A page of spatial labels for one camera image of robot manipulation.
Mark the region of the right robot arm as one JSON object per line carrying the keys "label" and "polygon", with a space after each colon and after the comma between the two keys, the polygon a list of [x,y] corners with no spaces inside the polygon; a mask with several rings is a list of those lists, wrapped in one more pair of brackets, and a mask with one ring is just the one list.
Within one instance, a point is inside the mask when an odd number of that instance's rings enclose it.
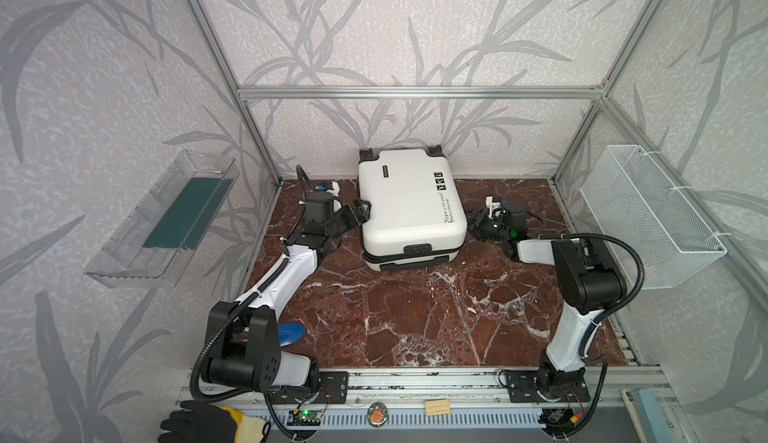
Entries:
{"label": "right robot arm", "polygon": [[627,306],[642,289],[644,262],[631,245],[601,233],[576,233],[554,239],[527,234],[532,216],[494,197],[485,206],[465,212],[468,233],[476,240],[499,245],[504,255],[528,264],[555,268],[563,307],[554,337],[539,368],[519,373],[506,384],[518,393],[557,402],[584,384],[588,348],[603,320]]}

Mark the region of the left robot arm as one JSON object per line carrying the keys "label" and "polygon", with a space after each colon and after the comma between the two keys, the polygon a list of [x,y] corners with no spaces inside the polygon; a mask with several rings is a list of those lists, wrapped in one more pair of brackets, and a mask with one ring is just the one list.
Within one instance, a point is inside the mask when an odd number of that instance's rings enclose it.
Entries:
{"label": "left robot arm", "polygon": [[315,394],[318,363],[281,348],[278,319],[301,284],[340,244],[342,236],[370,219],[371,203],[341,202],[336,181],[314,185],[296,168],[301,189],[299,217],[281,239],[281,254],[249,290],[211,309],[205,343],[191,371],[189,391],[203,403],[241,394],[268,395],[283,388]]}

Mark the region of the black and white suitcase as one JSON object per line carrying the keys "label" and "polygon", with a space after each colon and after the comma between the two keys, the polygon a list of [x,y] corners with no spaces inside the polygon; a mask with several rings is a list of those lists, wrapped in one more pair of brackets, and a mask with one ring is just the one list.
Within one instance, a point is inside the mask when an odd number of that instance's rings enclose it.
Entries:
{"label": "black and white suitcase", "polygon": [[371,204],[361,230],[371,269],[431,267],[458,255],[468,224],[441,146],[360,150],[358,189]]}

